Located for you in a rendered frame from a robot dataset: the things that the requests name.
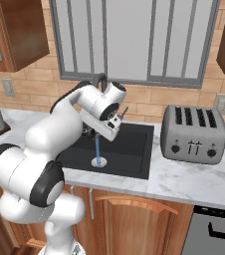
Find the grey wall socket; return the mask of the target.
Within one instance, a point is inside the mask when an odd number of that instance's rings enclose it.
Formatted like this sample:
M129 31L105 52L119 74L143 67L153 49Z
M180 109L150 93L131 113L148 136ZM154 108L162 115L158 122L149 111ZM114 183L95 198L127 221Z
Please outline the grey wall socket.
M222 116L225 116L225 94L216 95L214 108L217 109Z
M13 82L11 79L2 79L2 85L3 85L6 97L15 96L15 90L14 90Z

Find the silver four-slot toaster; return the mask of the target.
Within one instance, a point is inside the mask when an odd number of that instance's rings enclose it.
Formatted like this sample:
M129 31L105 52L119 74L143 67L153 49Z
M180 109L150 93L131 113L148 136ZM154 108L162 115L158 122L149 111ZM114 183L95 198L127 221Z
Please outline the silver four-slot toaster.
M225 123L214 108L168 105L165 109L160 149L165 158L217 164L225 149Z

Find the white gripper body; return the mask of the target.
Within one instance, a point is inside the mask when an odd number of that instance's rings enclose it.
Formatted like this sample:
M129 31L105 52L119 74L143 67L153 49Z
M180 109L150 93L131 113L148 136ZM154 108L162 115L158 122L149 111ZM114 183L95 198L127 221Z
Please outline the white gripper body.
M113 141L118 134L118 116L114 116L109 121L99 121L86 110L80 111L82 121L93 128L109 141Z

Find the black sink basin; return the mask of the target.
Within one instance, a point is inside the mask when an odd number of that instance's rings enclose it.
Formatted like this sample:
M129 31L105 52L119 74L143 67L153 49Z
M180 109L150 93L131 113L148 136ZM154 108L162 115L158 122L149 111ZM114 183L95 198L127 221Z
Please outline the black sink basin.
M96 143L87 135L62 151L58 157L63 167L148 179L154 126L122 124L114 141L100 136L100 156L107 160L103 167L92 166L96 160Z

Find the dark grey tap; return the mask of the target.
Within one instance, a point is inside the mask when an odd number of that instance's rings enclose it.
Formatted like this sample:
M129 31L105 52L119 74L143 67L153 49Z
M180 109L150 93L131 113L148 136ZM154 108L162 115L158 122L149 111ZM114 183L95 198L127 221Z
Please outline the dark grey tap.
M107 76L104 73L96 75L93 79L93 85L98 88L99 83L102 83L102 89L98 99L93 103L89 110L86 110L99 121L109 121L114 116L118 116L118 130L123 119L117 111L122 103L126 89L118 82L107 82Z

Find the grey dishwasher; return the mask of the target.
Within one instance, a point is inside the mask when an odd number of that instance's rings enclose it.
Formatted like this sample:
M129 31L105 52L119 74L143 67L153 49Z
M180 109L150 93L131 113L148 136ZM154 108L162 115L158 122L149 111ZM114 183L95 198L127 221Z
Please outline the grey dishwasher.
M194 206L181 255L225 255L225 209Z

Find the blue water stream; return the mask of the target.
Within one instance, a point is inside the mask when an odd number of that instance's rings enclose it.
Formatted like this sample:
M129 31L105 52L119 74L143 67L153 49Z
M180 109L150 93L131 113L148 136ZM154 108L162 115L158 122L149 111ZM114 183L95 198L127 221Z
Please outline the blue water stream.
M97 167L101 167L100 139L96 136Z

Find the grey framed window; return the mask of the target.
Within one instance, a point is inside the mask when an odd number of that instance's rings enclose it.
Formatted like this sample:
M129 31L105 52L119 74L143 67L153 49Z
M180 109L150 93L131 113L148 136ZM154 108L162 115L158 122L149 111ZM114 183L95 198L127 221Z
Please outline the grey framed window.
M49 0L60 78L201 88L220 0Z

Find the brown wooden cupboard door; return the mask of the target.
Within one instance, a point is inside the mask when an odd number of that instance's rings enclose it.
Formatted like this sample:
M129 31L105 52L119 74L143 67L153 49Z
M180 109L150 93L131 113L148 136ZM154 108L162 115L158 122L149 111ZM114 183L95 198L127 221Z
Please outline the brown wooden cupboard door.
M181 255L193 205L95 190L92 255Z
M71 193L70 187L71 186L69 184L66 184L64 186L64 193ZM75 191L74 195L79 196L84 201L84 203L87 202L85 190L82 187L75 186L74 191ZM73 226L73 231L77 241L85 249L86 255L90 255L91 245L89 240L89 225L87 214L84 214L82 220Z

